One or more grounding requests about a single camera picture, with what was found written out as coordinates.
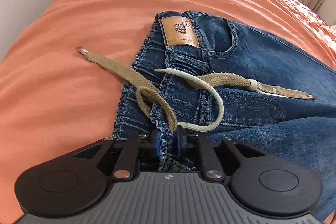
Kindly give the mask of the blue denim jeans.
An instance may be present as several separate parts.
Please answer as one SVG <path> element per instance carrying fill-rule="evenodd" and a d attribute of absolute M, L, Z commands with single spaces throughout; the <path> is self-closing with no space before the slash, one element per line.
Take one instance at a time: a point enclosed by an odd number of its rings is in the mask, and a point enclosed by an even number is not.
<path fill-rule="evenodd" d="M 335 71 L 269 32 L 161 12 L 124 79 L 112 223 L 320 223 L 335 210 Z"/>

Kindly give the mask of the orange bed sheet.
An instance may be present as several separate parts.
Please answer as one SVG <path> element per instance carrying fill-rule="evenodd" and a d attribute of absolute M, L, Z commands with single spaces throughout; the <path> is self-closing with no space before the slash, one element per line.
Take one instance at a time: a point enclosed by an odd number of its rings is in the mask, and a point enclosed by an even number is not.
<path fill-rule="evenodd" d="M 296 0 L 54 0 L 1 62 L 1 223 L 22 216 L 24 170 L 112 132 L 121 80 L 76 48 L 129 65 L 158 12 L 188 10 L 269 31 L 335 67 L 335 29 Z"/>

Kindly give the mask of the beige drawstring belt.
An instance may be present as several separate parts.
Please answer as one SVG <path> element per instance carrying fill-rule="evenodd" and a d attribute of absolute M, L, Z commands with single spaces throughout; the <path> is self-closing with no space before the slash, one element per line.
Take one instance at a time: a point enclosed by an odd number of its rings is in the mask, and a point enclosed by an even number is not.
<path fill-rule="evenodd" d="M 192 123 L 179 122 L 177 121 L 173 109 L 166 102 L 166 100 L 163 99 L 161 95 L 159 95 L 158 89 L 149 80 L 147 80 L 145 76 L 136 72 L 131 67 L 122 65 L 117 61 L 113 61 L 107 59 L 106 57 L 90 53 L 83 47 L 77 47 L 76 50 L 81 53 L 88 61 L 95 63 L 112 73 L 115 73 L 122 79 L 132 84 L 135 87 L 135 96 L 138 106 L 147 117 L 150 116 L 151 110 L 150 107 L 145 103 L 145 98 L 147 98 L 147 100 L 150 102 L 157 102 L 159 105 L 161 105 L 163 111 L 166 114 L 169 129 L 172 132 L 174 132 L 178 126 L 182 126 L 183 128 L 198 132 L 207 132 L 218 127 L 224 116 L 224 103 L 219 93 L 215 90 L 217 86 L 241 87 L 246 88 L 252 92 L 265 94 L 267 96 L 294 98 L 300 100 L 313 100 L 315 98 L 315 96 L 307 92 L 286 89 L 280 86 L 267 85 L 258 82 L 255 79 L 246 79 L 240 75 L 236 75 L 233 73 L 212 73 L 204 76 L 193 76 L 189 73 L 173 68 L 155 69 L 156 72 L 164 72 L 168 73 L 169 75 L 178 76 L 187 81 L 194 88 L 207 90 L 213 95 L 215 101 L 218 104 L 218 116 L 213 123 L 207 126 L 199 126 Z"/>

